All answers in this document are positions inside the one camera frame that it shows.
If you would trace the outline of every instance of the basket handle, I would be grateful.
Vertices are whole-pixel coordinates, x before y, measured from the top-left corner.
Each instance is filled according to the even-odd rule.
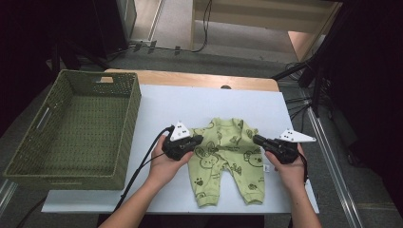
[[[113,78],[112,77],[94,77],[92,79],[92,83],[96,84],[113,84]]]
[[[48,123],[48,120],[50,119],[51,116],[51,110],[49,107],[45,110],[44,115],[42,115],[41,120],[39,120],[39,123],[36,125],[36,129],[39,131],[44,130],[45,125]]]

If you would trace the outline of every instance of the cartoon print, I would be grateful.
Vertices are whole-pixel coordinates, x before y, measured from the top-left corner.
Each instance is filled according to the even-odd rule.
[[[220,131],[217,131],[217,137],[219,139],[219,144],[221,144],[222,134]]]
[[[211,129],[211,128],[213,128],[213,127],[214,127],[214,123],[213,123],[213,122],[210,122],[206,128],[207,128],[207,129]]]
[[[250,189],[250,190],[256,190],[258,187],[255,185],[255,184],[249,184],[248,185],[248,188]]]
[[[237,166],[235,163],[233,163],[233,166],[230,166],[231,170],[233,172],[238,173],[240,176],[242,176],[242,167]]]
[[[243,120],[240,120],[240,122],[238,123],[238,127],[239,127],[240,129],[243,129]]]
[[[200,165],[203,169],[211,169],[213,165],[219,161],[219,158],[215,153],[218,151],[213,142],[209,142],[207,144],[207,151],[204,151],[201,147],[196,147],[195,154],[198,156],[201,161]]]
[[[249,139],[252,139],[252,137],[253,137],[253,132],[252,132],[252,130],[247,129],[247,130],[246,130],[246,135],[248,135]]]
[[[242,137],[240,137],[240,138],[238,139],[238,136],[234,136],[234,137],[232,137],[231,140],[229,140],[229,142],[235,143],[236,145],[238,145],[238,143],[240,143],[240,140],[241,140],[241,139],[242,139]]]
[[[212,141],[207,143],[207,149],[210,154],[216,153],[219,151],[219,149],[216,147],[216,145]]]
[[[261,159],[260,149],[257,148],[255,151],[246,151],[243,154],[243,159],[249,162],[252,166],[263,167],[263,160]]]
[[[205,195],[205,192],[200,192],[200,193],[196,194],[197,199],[205,198],[206,196],[207,195]]]
[[[197,178],[196,181],[195,181],[195,183],[196,183],[198,186],[202,186],[202,185],[203,185],[202,178]]]

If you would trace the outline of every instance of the metal frame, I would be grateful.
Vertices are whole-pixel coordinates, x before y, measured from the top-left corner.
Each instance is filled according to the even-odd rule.
[[[301,94],[302,97],[304,98],[308,97],[306,95],[307,93],[303,89],[301,90]],[[340,167],[336,161],[335,154],[332,151],[332,147],[330,146],[325,131],[322,127],[320,118],[316,117],[311,107],[308,109],[308,116],[309,119],[311,120],[311,124],[315,130],[315,133],[317,134],[317,142],[319,143],[320,149],[323,153],[323,157],[329,168],[329,172],[332,177],[333,183],[335,184],[341,206],[343,207],[344,213],[346,214],[346,218],[350,224],[350,227],[363,228],[364,225],[358,214],[353,197],[350,194],[346,182],[344,181]]]
[[[3,216],[4,211],[7,208],[7,205],[10,202],[12,195],[14,194],[15,189],[17,189],[17,185],[10,180],[3,180],[0,185],[0,218]]]

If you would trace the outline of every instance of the floor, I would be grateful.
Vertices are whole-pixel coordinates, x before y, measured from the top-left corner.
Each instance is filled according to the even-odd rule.
[[[202,22],[196,23],[195,46],[203,42]],[[209,43],[202,53],[181,53],[174,56],[171,51],[156,50],[147,53],[146,48],[128,52],[110,62],[112,67],[128,69],[154,69],[234,75],[243,77],[269,78],[282,72],[286,64],[297,60],[285,31],[265,28],[246,28],[230,25],[210,25]],[[83,70],[100,70],[96,66],[85,65]],[[285,100],[301,97],[297,83],[287,77],[278,81]],[[0,139],[0,171],[4,171],[13,151],[24,136],[38,107],[44,101],[49,87],[38,96]],[[288,103],[290,114],[303,105],[303,102]],[[320,121],[325,130],[329,145],[342,177],[355,201],[362,221],[360,227],[403,228],[402,217],[393,206],[382,180],[372,170],[351,166],[347,159],[347,149],[341,142],[337,129],[328,118],[328,108],[323,104]],[[308,114],[297,115],[293,119],[295,130],[307,135],[316,135]],[[310,163],[310,180],[314,187],[319,206],[319,218],[324,227],[349,227],[350,223],[340,203],[334,181],[329,172],[324,154],[317,143],[303,145]],[[47,194],[46,191],[32,191],[18,187],[3,215],[0,227],[15,227],[18,221],[37,201]],[[163,227],[202,227],[208,217],[164,216]],[[265,227],[287,227],[289,215],[265,215]],[[26,227],[95,227],[97,215],[57,215],[43,214],[36,210],[26,223]]]

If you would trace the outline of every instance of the forearm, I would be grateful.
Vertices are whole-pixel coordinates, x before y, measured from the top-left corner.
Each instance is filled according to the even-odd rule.
[[[304,187],[290,191],[290,197],[294,228],[322,227]]]
[[[158,183],[147,180],[100,227],[138,227],[149,204],[161,188]]]

